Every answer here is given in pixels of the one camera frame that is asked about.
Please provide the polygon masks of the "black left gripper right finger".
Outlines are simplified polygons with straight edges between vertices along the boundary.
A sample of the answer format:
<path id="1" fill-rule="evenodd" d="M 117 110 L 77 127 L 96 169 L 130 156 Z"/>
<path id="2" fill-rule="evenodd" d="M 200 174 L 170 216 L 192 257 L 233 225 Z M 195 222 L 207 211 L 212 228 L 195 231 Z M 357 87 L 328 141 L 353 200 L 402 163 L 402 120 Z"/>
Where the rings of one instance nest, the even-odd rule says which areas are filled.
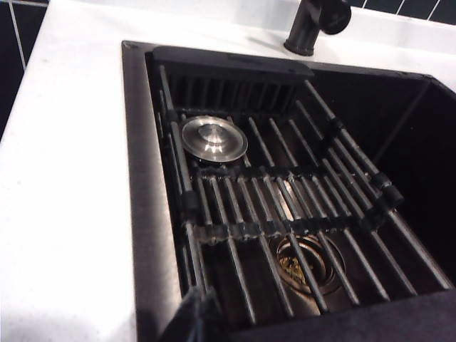
<path id="1" fill-rule="evenodd" d="M 455 290 L 238 331 L 232 341 L 454 341 Z"/>

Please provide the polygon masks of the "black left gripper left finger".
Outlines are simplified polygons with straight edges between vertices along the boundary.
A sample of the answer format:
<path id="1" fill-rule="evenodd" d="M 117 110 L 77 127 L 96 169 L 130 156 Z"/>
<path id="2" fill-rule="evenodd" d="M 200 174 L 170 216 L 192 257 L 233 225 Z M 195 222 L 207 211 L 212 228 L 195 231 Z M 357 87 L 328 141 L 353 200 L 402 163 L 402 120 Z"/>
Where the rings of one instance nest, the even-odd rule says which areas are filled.
<path id="1" fill-rule="evenodd" d="M 224 325 L 214 289 L 191 286 L 175 315 L 174 341 L 223 341 Z"/>

